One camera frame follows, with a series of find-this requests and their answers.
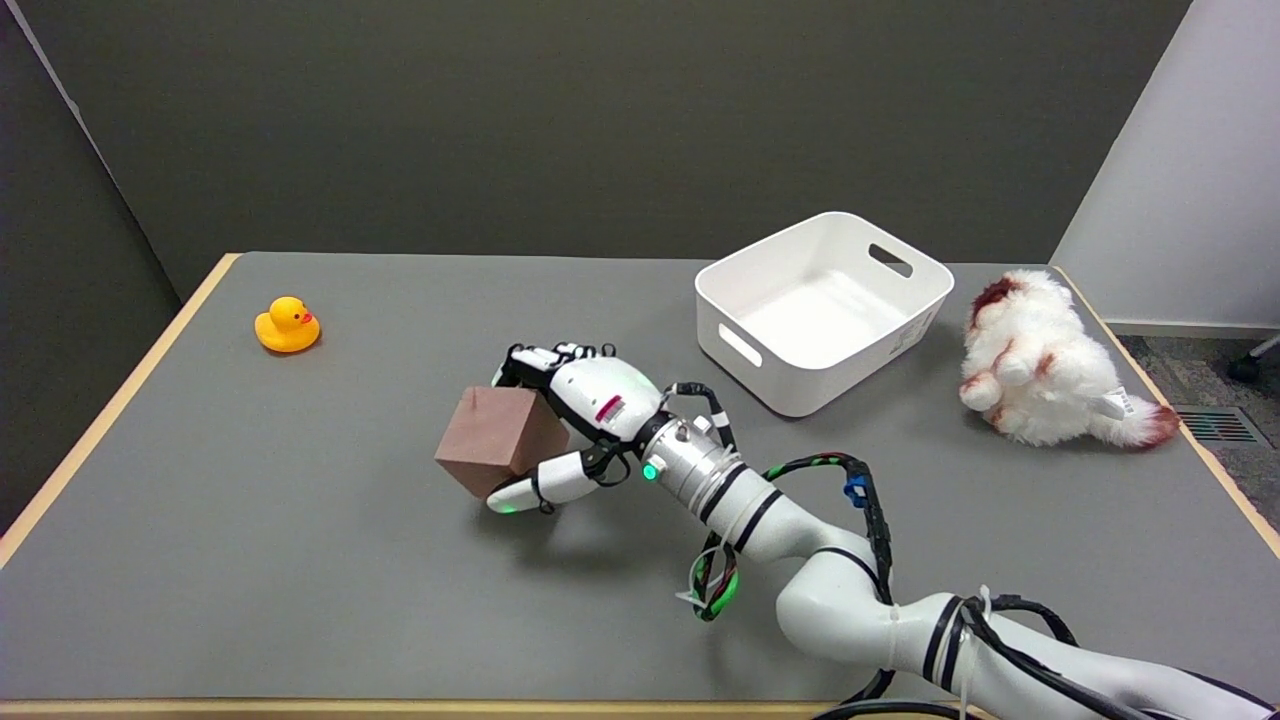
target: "black cable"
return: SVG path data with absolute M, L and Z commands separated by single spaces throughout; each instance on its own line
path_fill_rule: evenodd
M 543 491 L 538 486 L 538 469 L 535 468 L 532 473 L 529 474 L 529 486 L 534 491 L 534 497 L 538 498 L 538 511 L 543 515 L 550 515 L 556 512 L 556 506 L 550 503 L 545 497 L 543 497 Z
M 813 720 L 845 720 L 846 717 L 887 715 L 890 712 L 914 712 L 916 715 L 931 715 L 933 717 L 950 717 L 951 720 L 960 720 L 959 707 L 918 700 L 864 700 L 859 702 L 844 702 L 826 712 L 822 712 L 820 715 L 815 715 Z
M 872 478 L 872 470 L 867 462 L 845 452 L 819 452 L 818 455 L 809 455 L 808 457 L 800 457 L 769 468 L 764 473 L 764 479 L 772 483 L 777 478 L 801 468 L 818 468 L 822 465 L 838 465 L 845 470 L 846 480 L 861 488 L 867 541 L 870 543 L 872 553 L 876 556 L 876 589 L 881 596 L 881 602 L 892 605 L 893 597 L 888 587 L 888 577 L 890 570 L 893 568 L 893 550 L 888 521 L 884 519 L 884 510 L 881 507 L 879 495 L 876 492 L 876 480 Z
M 593 464 L 590 468 L 586 468 L 588 477 L 595 480 L 595 484 L 600 486 L 602 488 L 612 488 L 625 483 L 627 478 L 631 477 L 631 464 L 627 462 L 627 456 L 625 454 L 631 451 L 635 443 L 621 443 L 609 439 L 596 441 L 595 446 L 591 447 L 591 450 L 585 451 L 588 454 L 591 454 L 599 450 L 600 452 L 598 457 L 591 456 Z M 616 480 L 605 480 L 604 475 L 608 473 L 608 468 L 614 460 L 622 462 L 622 477 Z
M 1034 612 L 1036 615 L 1039 615 L 1041 620 L 1044 620 L 1050 632 L 1053 633 L 1055 639 L 1073 647 L 1080 647 L 1080 643 L 1075 641 L 1075 635 L 1071 634 L 1071 629 L 1066 626 L 1066 621 L 1059 618 L 1057 612 L 1053 612 L 1044 605 L 1032 600 L 1025 600 L 1020 594 L 1001 594 L 992 598 L 991 609 L 996 612 L 1004 612 L 1007 610 L 1024 610 L 1027 612 Z
M 983 616 L 983 609 L 984 602 L 980 597 L 970 597 L 960 605 L 960 619 L 969 626 L 974 637 L 984 642 L 996 655 L 1000 655 L 1041 684 L 1057 691 L 1107 720 L 1149 720 L 1149 716 L 1144 712 L 1119 705 L 1079 683 L 1066 679 L 1025 652 L 1005 644 L 996 630 L 987 623 L 987 619 Z
M 676 383 L 671 386 L 671 391 L 676 395 L 698 395 L 704 397 L 707 406 L 712 410 L 712 423 L 716 424 L 716 433 L 721 438 L 721 445 L 724 447 L 737 447 L 737 442 L 733 439 L 733 429 L 728 427 L 728 414 L 724 413 L 724 407 L 721 406 L 712 388 L 703 383 Z M 718 418 L 724 419 L 723 425 L 717 423 Z
M 572 345 L 573 348 L 566 350 L 566 346 L 570 345 Z M 563 363 L 572 363 L 573 360 L 582 360 L 586 357 L 598 357 L 600 355 L 599 348 L 596 348 L 594 345 L 579 345 L 576 342 L 563 342 L 563 341 L 557 342 L 552 347 L 552 352 L 559 355 Z
M 867 683 L 867 687 L 846 697 L 840 705 L 844 706 L 852 702 L 867 702 L 869 700 L 882 697 L 886 692 L 888 692 L 888 687 L 893 683 L 893 675 L 896 674 L 896 670 L 886 670 L 883 667 L 877 669 L 876 675 L 873 675 L 870 682 Z
M 716 553 L 708 553 L 712 548 L 719 548 L 724 551 L 724 570 L 722 571 L 722 578 L 716 589 L 708 596 L 708 583 L 710 583 L 712 569 L 716 562 Z M 704 621 L 710 623 L 719 614 L 714 610 L 714 603 L 724 592 L 728 589 L 730 583 L 733 580 L 733 575 L 737 574 L 737 555 L 733 552 L 733 546 L 724 542 L 716 533 L 707 536 L 707 542 L 703 543 L 703 551 L 699 553 L 701 557 L 701 569 L 694 575 L 694 597 L 703 601 L 703 607 L 694 606 L 694 615 Z

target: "chair wheel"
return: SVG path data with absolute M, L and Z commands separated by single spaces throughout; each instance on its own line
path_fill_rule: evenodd
M 1258 359 L 1252 355 L 1236 357 L 1235 360 L 1231 360 L 1231 365 L 1228 366 L 1226 374 L 1230 375 L 1233 380 L 1239 380 L 1242 383 L 1257 382 L 1260 374 Z

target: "robot finger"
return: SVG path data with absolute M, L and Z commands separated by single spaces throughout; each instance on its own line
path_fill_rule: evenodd
M 541 510 L 550 512 L 557 505 L 577 500 L 600 487 L 588 475 L 584 455 L 590 450 L 567 452 L 544 460 L 527 475 L 493 491 L 485 505 L 494 512 Z

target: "blue connector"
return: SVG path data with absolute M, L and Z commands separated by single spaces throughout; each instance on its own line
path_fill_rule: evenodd
M 859 510 L 867 507 L 867 478 L 855 475 L 845 480 L 845 497 Z

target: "plush toy tail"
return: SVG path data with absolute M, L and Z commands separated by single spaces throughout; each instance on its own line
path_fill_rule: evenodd
M 1178 434 L 1181 419 L 1172 407 L 1133 396 L 1129 396 L 1129 402 L 1133 415 L 1123 420 L 1094 415 L 1089 421 L 1089 434 L 1111 445 L 1138 450 L 1158 447 Z

